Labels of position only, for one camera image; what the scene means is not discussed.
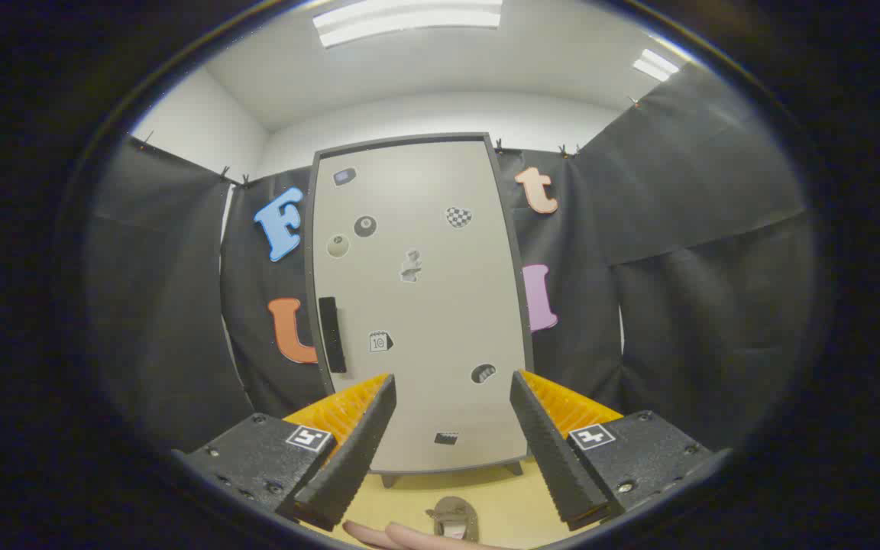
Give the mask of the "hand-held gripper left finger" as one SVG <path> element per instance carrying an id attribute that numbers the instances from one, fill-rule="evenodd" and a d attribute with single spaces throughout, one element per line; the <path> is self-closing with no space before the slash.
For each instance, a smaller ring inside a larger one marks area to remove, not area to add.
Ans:
<path id="1" fill-rule="evenodd" d="M 252 414 L 173 456 L 206 493 L 249 514 L 333 530 L 369 473 L 396 403 L 394 376 L 382 374 L 284 418 Z"/>

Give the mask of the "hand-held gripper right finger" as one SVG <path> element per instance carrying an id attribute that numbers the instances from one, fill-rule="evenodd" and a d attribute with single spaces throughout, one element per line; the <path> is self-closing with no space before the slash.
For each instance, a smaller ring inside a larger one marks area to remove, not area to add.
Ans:
<path id="1" fill-rule="evenodd" d="M 702 483 L 730 456 L 654 411 L 620 414 L 528 371 L 513 374 L 510 404 L 571 530 L 649 509 Z"/>

